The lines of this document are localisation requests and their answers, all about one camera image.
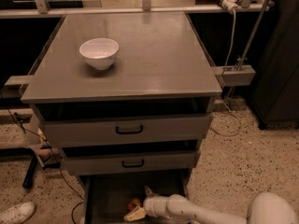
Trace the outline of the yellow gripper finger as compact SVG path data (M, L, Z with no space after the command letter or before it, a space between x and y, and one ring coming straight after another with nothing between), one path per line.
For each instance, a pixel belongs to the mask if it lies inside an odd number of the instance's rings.
M144 218L147 215L143 207L136 207L133 211L124 216L124 220L127 222L133 222Z
M155 193L152 191L152 189L148 186L145 187L145 193L147 197L154 197Z

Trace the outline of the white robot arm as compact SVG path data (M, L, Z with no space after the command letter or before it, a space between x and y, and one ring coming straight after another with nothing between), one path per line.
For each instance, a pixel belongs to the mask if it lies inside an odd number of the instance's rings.
M271 192L258 194L249 204L247 215L240 217L205 208L187 198L173 194L162 196L145 187L143 204L136 203L124 216L126 222L146 216L196 221L199 224L299 224L299 218L291 205Z

